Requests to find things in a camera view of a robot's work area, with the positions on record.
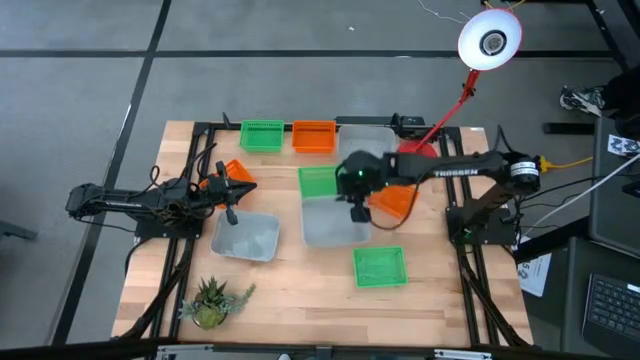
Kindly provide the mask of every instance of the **orange plastic piece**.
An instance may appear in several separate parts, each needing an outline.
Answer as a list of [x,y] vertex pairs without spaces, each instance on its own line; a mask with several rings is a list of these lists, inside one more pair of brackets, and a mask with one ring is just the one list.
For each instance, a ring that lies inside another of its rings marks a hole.
[[[233,180],[256,182],[247,169],[242,166],[242,163],[236,159],[229,161],[224,167],[227,169],[227,176]],[[226,209],[227,207],[225,205],[218,205],[217,208]]]
[[403,219],[409,211],[414,191],[415,186],[389,186],[381,192],[371,195],[369,205],[393,217]]
[[297,152],[331,154],[335,147],[335,121],[296,120],[293,122],[293,148]]

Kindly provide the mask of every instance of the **clear plastic tray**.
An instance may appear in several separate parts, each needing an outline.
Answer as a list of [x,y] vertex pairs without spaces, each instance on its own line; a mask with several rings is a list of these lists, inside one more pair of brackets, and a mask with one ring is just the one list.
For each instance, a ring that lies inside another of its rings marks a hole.
[[371,224],[351,221],[352,205],[336,196],[302,201],[302,237],[310,247],[363,244],[371,238]]
[[390,128],[364,125],[342,125],[338,130],[338,153],[340,159],[364,150],[376,157],[385,152],[396,151],[396,134]]
[[238,225],[231,225],[224,212],[218,216],[211,250],[216,254],[255,261],[270,261],[276,254],[280,221],[266,214],[235,210]]

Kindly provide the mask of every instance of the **white cable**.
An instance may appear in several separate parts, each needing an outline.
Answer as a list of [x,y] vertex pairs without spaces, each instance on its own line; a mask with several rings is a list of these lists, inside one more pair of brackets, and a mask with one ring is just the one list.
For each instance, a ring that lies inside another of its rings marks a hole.
[[530,227],[529,230],[527,230],[527,232],[525,232],[523,236],[527,236],[527,234],[529,234],[531,232],[531,230],[533,230],[536,226],[538,226],[538,224],[540,224],[541,222],[547,220],[548,218],[550,218],[553,214],[557,213],[558,211],[560,211],[560,210],[566,208],[567,206],[573,204],[574,202],[578,201],[581,197],[583,197],[583,196],[587,195],[588,193],[592,192],[597,187],[599,187],[600,185],[602,185],[605,182],[607,182],[609,179],[614,177],[617,173],[619,173],[624,168],[626,168],[627,166],[631,165],[634,161],[636,161],[638,159],[640,159],[640,154],[634,156],[631,160],[629,160],[626,163],[620,165],[619,168],[613,170],[613,172],[611,174],[607,175],[607,177],[605,177],[604,179],[602,179],[602,180],[598,181],[597,183],[595,183],[592,187],[590,187],[587,190],[585,190],[582,194],[580,194],[577,197],[573,198],[573,200],[569,201],[568,203],[560,206],[557,209],[554,209],[553,211],[551,211],[547,215],[543,216],[540,220],[536,221],[536,223],[533,224],[532,227]]
[[428,11],[428,12],[432,13],[433,15],[437,16],[438,18],[440,18],[440,19],[442,19],[442,20],[451,20],[451,21],[455,21],[455,22],[457,22],[458,24],[463,24],[463,25],[464,25],[464,24],[466,24],[466,22],[464,22],[464,21],[460,21],[460,20],[458,20],[458,19],[454,19],[454,18],[452,18],[452,17],[448,17],[448,16],[440,16],[440,14],[438,14],[437,12],[435,12],[435,11],[433,11],[433,10],[431,10],[431,9],[427,8],[426,6],[424,6],[424,3],[422,3],[422,0],[418,0],[418,2],[420,3],[420,6],[422,6],[422,8],[423,8],[425,11]]

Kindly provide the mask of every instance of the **sticker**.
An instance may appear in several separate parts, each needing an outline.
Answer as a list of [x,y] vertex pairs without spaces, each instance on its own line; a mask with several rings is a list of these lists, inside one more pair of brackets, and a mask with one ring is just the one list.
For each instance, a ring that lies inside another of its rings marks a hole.
[[635,140],[623,138],[620,136],[609,135],[609,143],[607,151],[612,154],[625,156],[629,153],[637,153],[640,151],[640,143]]
[[518,176],[518,175],[525,175],[525,174],[538,176],[540,173],[536,169],[511,170],[511,176]]
[[515,163],[515,164],[511,165],[511,170],[516,170],[516,169],[520,169],[520,168],[535,169],[536,168],[536,164],[532,163],[531,161],[523,161],[523,162],[519,162],[519,163]]

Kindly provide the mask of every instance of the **lamp head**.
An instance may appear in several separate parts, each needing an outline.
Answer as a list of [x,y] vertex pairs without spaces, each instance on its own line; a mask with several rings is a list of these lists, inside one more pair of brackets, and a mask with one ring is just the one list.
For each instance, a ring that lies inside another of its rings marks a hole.
[[486,10],[464,26],[458,38],[458,54],[475,70],[495,69],[509,61],[520,46],[522,28],[510,12]]

